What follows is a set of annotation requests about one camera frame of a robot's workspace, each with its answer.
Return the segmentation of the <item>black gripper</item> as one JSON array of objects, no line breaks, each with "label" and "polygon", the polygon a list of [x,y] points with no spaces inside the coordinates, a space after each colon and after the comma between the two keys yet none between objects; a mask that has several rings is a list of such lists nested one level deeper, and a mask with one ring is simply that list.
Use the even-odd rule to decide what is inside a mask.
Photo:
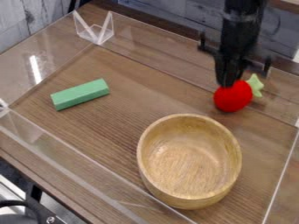
[{"label": "black gripper", "polygon": [[221,87],[231,87],[245,71],[257,73],[263,77],[267,77],[272,58],[269,56],[257,56],[257,49],[251,50],[244,56],[236,56],[231,61],[228,61],[220,54],[220,49],[207,43],[205,33],[201,32],[197,50],[209,54],[215,59],[216,81]]}]

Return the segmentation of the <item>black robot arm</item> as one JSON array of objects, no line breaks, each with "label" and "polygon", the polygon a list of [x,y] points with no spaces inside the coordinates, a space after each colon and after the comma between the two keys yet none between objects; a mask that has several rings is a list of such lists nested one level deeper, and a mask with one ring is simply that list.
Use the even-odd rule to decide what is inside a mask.
[{"label": "black robot arm", "polygon": [[225,0],[219,47],[208,46],[207,33],[200,33],[197,49],[212,55],[216,82],[224,88],[233,86],[248,68],[267,75],[271,56],[263,57],[261,66],[253,61],[265,7],[267,0]]}]

